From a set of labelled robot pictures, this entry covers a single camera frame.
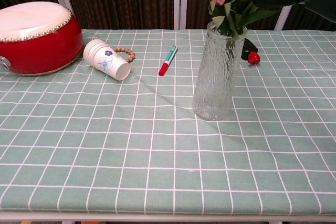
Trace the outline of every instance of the flower bouquet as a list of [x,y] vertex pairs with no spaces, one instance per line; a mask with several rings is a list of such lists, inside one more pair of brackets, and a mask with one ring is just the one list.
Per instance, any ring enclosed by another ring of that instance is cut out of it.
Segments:
[[277,10],[261,9],[254,0],[209,0],[208,9],[212,22],[207,27],[193,109],[203,119],[222,120],[232,102],[246,26]]

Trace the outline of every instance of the drum ring handle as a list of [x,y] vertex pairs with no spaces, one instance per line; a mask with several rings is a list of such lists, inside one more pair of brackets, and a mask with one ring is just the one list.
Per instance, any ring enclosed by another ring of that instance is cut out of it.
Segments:
[[9,67],[11,66],[11,63],[9,60],[7,60],[5,57],[0,56],[0,65],[6,69],[7,71],[9,71]]

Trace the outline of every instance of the marker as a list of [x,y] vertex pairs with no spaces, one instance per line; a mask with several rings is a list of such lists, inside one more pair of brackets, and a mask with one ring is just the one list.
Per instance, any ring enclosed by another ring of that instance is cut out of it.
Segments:
[[173,46],[172,50],[170,50],[168,56],[166,57],[163,65],[162,65],[162,67],[161,67],[161,69],[159,71],[159,76],[163,76],[166,73],[166,71],[167,71],[167,69],[169,67],[170,62],[172,62],[172,59],[174,58],[174,56],[176,54],[176,51],[177,51],[177,47]]

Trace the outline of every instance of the red object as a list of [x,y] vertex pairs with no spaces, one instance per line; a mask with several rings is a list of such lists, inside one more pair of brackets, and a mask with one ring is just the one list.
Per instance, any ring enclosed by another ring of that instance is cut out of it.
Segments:
[[167,71],[167,69],[168,69],[168,66],[169,66],[169,64],[168,64],[167,62],[165,62],[165,63],[162,65],[162,67],[161,67],[161,69],[160,69],[160,71],[159,71],[159,76],[164,76],[164,74],[166,73],[166,71]]
[[260,62],[260,55],[257,52],[251,52],[247,57],[247,62],[250,64],[258,64]]
[[82,31],[72,15],[62,27],[40,37],[16,42],[0,41],[0,56],[10,62],[11,72],[40,75],[65,67],[77,58],[82,47]]

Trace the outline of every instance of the green checkered tablecloth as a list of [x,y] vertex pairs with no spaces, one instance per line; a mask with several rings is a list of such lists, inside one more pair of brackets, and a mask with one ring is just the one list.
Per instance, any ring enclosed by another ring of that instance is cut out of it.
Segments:
[[0,211],[336,215],[336,33],[249,31],[261,63],[220,122],[191,108],[205,30],[83,37],[132,48],[131,74],[1,69]]

